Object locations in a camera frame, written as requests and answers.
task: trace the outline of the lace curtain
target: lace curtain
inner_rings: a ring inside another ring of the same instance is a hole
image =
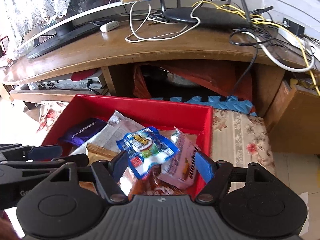
[[[0,0],[1,25],[5,25],[6,31],[20,45],[23,36],[35,25],[52,16],[65,16],[69,2],[70,0]]]

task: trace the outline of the blue snack package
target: blue snack package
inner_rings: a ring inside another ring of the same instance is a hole
[[[153,165],[165,163],[179,151],[173,142],[152,126],[127,133],[116,142],[121,151],[127,151],[129,167],[138,179],[147,175]]]
[[[59,138],[59,140],[80,146],[92,136],[100,132],[106,125],[107,122],[103,120],[98,118],[89,118],[68,129],[66,133]]]

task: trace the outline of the red label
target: red label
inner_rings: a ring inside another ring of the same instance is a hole
[[[138,167],[139,165],[142,164],[142,160],[140,160],[139,157],[134,157],[134,158],[131,159],[131,163],[136,168],[136,167]]]

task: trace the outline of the pink snack package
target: pink snack package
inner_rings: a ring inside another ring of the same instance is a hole
[[[192,186],[195,181],[195,154],[200,149],[177,128],[170,136],[170,140],[178,147],[179,152],[161,165],[158,179],[174,185],[178,189],[186,189]]]

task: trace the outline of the wooden table top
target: wooden table top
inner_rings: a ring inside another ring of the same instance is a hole
[[[139,30],[139,35],[148,38],[176,32],[182,27],[180,24],[146,25]],[[12,66],[0,70],[0,82],[19,85],[86,69],[155,60],[218,59],[250,62],[255,51],[251,46],[231,45],[231,31],[198,27],[173,40],[128,43],[124,38],[130,33],[129,23],[123,22],[108,33],[97,32],[35,59],[24,56]],[[238,35],[238,39],[248,42],[246,35]],[[304,67],[303,59],[296,54],[284,48],[275,50],[288,66]],[[274,65],[263,51],[259,52],[256,63]]]

